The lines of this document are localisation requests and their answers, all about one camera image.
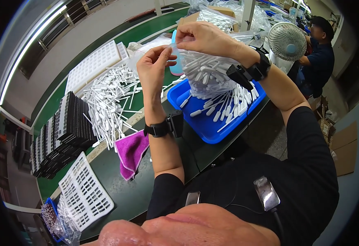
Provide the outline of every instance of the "hand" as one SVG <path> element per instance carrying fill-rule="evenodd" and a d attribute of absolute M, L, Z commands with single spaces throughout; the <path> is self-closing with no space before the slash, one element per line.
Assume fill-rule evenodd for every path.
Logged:
<path fill-rule="evenodd" d="M 162 92 L 164 69 L 167 66 L 174 66 L 177 56 L 172 55 L 172 48 L 167 45 L 150 49 L 137 62 L 137 72 L 140 77 L 142 93 L 145 104 L 158 102 L 160 104 L 160 93 Z"/>
<path fill-rule="evenodd" d="M 194 36 L 196 40 L 186 41 Z M 177 48 L 192 50 L 213 56 L 230 57 L 246 68 L 260 61 L 260 55 L 251 47 L 236 41 L 212 23 L 189 22 L 177 28 Z"/>

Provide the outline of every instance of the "wrist-mounted device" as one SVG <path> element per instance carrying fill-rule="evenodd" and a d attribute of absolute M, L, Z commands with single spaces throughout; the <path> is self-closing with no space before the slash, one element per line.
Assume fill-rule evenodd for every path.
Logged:
<path fill-rule="evenodd" d="M 255 80 L 260 81 L 264 79 L 271 68 L 271 61 L 270 59 L 265 56 L 264 53 L 258 51 L 260 55 L 260 62 L 255 63 L 253 66 L 249 68 L 245 68 L 241 64 L 234 66 L 231 65 L 229 69 L 226 71 L 226 75 L 235 81 L 236 83 L 240 84 L 247 90 L 252 90 L 253 86 L 249 81 Z"/>
<path fill-rule="evenodd" d="M 182 110 L 176 110 L 159 124 L 145 125 L 144 136 L 151 134 L 153 137 L 164 137 L 172 132 L 175 137 L 182 137 L 183 113 Z"/>

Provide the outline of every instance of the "green workbench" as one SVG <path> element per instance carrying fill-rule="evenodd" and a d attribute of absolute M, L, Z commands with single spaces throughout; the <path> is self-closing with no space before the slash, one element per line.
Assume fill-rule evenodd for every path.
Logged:
<path fill-rule="evenodd" d="M 187 9 L 182 9 L 147 21 L 146 23 L 134 27 L 132 30 L 129 30 L 128 32 L 116 37 L 115 41 L 117 43 L 123 42 L 127 46 L 129 42 L 141 40 L 145 37 L 148 37 L 148 35 L 151 33 L 156 33 L 159 30 L 172 26 L 175 24 L 175 21 L 184 16 L 186 12 Z M 116 33 L 120 33 L 119 31 L 116 30 L 115 32 L 112 31 L 111 33 L 108 33 L 104 38 L 100 38 L 99 40 L 95 41 L 80 55 L 78 55 L 71 62 L 71 64 L 69 64 L 64 69 L 64 71 L 58 75 L 58 77 L 53 82 L 53 85 L 50 86 L 48 92 L 43 96 L 42 101 L 47 100 L 52 91 L 54 91 L 54 88 L 59 85 L 60 81 L 65 78 L 65 76 L 73 67 L 75 67 L 101 44 L 109 40 L 111 37 L 114 37 Z M 177 76 L 173 76 L 167 68 L 165 71 L 164 85 L 168 85 L 176 79 Z M 65 88 L 66 81 L 64 81 L 64 83 L 62 83 L 59 88 L 54 91 L 51 98 L 47 101 L 47 104 L 43 107 L 41 114 L 36 119 L 36 130 L 40 129 L 58 109 L 59 100 L 63 97 Z M 224 140 L 215 145 L 209 145 L 203 142 L 201 138 L 193 131 L 193 129 L 185 122 L 183 137 L 186 139 L 186 142 L 182 138 L 176 139 L 181 153 L 182 163 L 184 165 L 185 181 L 189 182 L 199 173 L 194 158 L 196 158 L 199 168 L 201 170 L 205 169 L 246 129 L 247 125 L 258 115 L 258 113 L 264 108 L 268 101 L 269 99 L 265 97 L 265 99 L 260 102 L 260 104 L 248 115 L 248 117 L 243 122 L 241 122 Z M 44 103 L 41 102 L 39 103 L 39 105 L 36 107 L 37 109 L 35 109 L 33 112 L 33 117 L 36 117 L 43 104 Z M 170 113 L 174 110 L 168 101 L 163 102 L 162 105 L 166 113 Z M 142 93 L 138 93 L 134 96 L 131 110 L 140 110 L 142 108 L 143 96 Z M 132 113 L 124 113 L 124 116 L 128 118 L 131 115 Z M 144 118 L 142 118 L 133 126 L 133 128 L 136 130 L 142 130 L 144 125 L 145 121 Z M 128 130 L 125 134 L 129 135 L 132 133 L 133 132 L 131 130 Z M 88 149 L 88 151 L 86 151 L 86 155 L 88 155 L 92 150 L 93 148 Z M 47 180 L 45 178 L 37 179 L 43 200 L 46 200 L 48 197 L 50 197 L 51 194 L 57 189 L 58 182 L 64 177 L 71 164 L 72 163 L 69 163 L 64 169 L 59 171 L 52 180 Z M 119 164 L 120 162 L 118 155 L 113 150 L 107 149 L 105 149 L 101 154 L 99 154 L 94 160 L 90 162 L 96 177 L 99 179 L 104 189 L 114 201 L 115 207 L 108 215 L 100 218 L 98 221 L 94 222 L 87 229 L 85 229 L 82 232 L 81 241 L 96 237 L 100 233 L 103 226 L 112 220 L 131 220 L 144 213 L 148 208 L 154 181 L 149 150 L 147 150 L 145 156 L 143 157 L 134 180 L 125 181 L 123 179 L 123 177 L 120 175 Z"/>

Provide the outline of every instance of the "white fan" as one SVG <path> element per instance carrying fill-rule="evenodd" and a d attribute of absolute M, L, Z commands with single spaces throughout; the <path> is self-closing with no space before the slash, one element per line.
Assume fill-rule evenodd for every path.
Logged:
<path fill-rule="evenodd" d="M 300 59 L 307 50 L 304 33 L 289 22 L 279 22 L 271 27 L 268 44 L 277 57 L 292 62 Z"/>

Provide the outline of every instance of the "black shirt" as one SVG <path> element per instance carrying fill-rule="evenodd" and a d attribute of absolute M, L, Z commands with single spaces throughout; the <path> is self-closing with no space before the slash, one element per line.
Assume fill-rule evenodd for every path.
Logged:
<path fill-rule="evenodd" d="M 200 202 L 225 207 L 240 204 L 262 213 L 253 181 L 266 176 L 280 198 L 278 214 L 285 245 L 311 245 L 329 224 L 338 204 L 334 161 L 313 112 L 295 109 L 287 123 L 288 159 L 246 151 L 240 158 L 196 177 L 184 188 L 172 174 L 156 177 L 147 219 L 174 213 L 184 206 L 188 192 L 200 191 Z M 254 213 L 229 205 L 238 218 L 271 229 L 279 236 L 273 214 Z"/>
<path fill-rule="evenodd" d="M 305 81 L 311 84 L 314 91 L 320 91 L 333 73 L 334 51 L 331 43 L 319 44 L 313 37 L 310 42 L 312 53 L 307 56 L 310 66 L 304 66 L 302 72 Z"/>

